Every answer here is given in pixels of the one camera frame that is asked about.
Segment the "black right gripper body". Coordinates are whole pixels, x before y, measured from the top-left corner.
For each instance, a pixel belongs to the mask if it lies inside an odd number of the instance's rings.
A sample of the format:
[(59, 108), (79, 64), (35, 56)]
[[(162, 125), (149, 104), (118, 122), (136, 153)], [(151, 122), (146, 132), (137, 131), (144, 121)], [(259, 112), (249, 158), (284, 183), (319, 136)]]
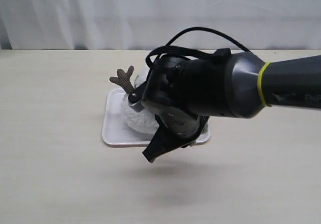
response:
[(158, 128), (149, 146), (188, 146), (201, 135), (209, 115), (201, 115), (180, 106), (172, 99), (143, 99)]

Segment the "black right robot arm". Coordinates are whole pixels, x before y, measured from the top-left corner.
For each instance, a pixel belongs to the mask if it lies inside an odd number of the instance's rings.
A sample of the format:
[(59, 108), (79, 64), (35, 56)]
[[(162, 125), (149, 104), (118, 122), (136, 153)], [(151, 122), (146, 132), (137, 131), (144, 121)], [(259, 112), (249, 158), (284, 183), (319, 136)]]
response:
[(208, 118), (250, 119), (267, 106), (320, 108), (320, 56), (265, 62), (251, 52), (168, 52), (150, 67), (141, 100), (159, 125), (149, 162), (194, 142)]

